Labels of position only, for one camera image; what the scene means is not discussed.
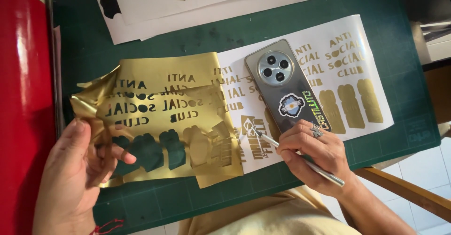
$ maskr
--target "silver ring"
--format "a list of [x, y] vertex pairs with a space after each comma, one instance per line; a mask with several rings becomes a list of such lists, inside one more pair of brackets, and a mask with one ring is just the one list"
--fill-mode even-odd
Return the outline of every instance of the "silver ring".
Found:
[[320, 136], [323, 136], [323, 134], [324, 134], [323, 132], [319, 131], [319, 126], [315, 125], [315, 124], [313, 124], [313, 128], [310, 128], [310, 130], [313, 131], [314, 138], [318, 138]]

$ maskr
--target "right hand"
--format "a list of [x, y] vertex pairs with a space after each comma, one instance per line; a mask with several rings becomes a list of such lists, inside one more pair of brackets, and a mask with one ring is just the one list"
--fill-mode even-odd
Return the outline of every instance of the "right hand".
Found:
[[[279, 137], [277, 153], [283, 158], [290, 171], [311, 189], [335, 198], [345, 196], [358, 184], [357, 176], [349, 169], [345, 146], [338, 137], [320, 129], [324, 135], [314, 138], [311, 122], [300, 120]], [[313, 171], [305, 160], [296, 154], [307, 154], [322, 169], [345, 181], [339, 187]]]

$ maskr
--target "sticker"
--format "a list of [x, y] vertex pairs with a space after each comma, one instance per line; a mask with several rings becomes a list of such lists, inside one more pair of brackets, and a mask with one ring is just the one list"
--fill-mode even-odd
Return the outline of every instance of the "sticker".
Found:
[[280, 100], [279, 113], [281, 116], [289, 116], [296, 118], [301, 112], [301, 108], [304, 107], [305, 102], [301, 97], [296, 96], [293, 93], [285, 95]]

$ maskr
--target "left hand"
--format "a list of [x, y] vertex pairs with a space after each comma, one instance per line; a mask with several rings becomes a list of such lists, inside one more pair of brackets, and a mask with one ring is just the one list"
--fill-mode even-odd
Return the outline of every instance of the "left hand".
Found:
[[[50, 150], [36, 201], [33, 221], [34, 235], [81, 234], [87, 235], [95, 228], [93, 206], [100, 189], [90, 186], [94, 178], [103, 174], [105, 147], [90, 145], [91, 127], [75, 119]], [[87, 158], [88, 153], [96, 158]], [[127, 164], [136, 157], [113, 145], [112, 157]], [[112, 171], [104, 178], [109, 180]]]

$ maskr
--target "white tile floor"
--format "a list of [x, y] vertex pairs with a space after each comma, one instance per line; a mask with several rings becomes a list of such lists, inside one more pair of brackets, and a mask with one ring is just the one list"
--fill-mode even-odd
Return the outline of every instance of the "white tile floor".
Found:
[[[419, 152], [383, 171], [451, 199], [451, 139], [445, 138], [441, 146]], [[412, 226], [417, 234], [451, 235], [450, 223], [368, 180], [361, 180], [375, 196]], [[321, 197], [332, 215], [346, 222], [337, 200], [325, 195]], [[177, 232], [178, 223], [172, 223], [131, 235], [176, 235]]]

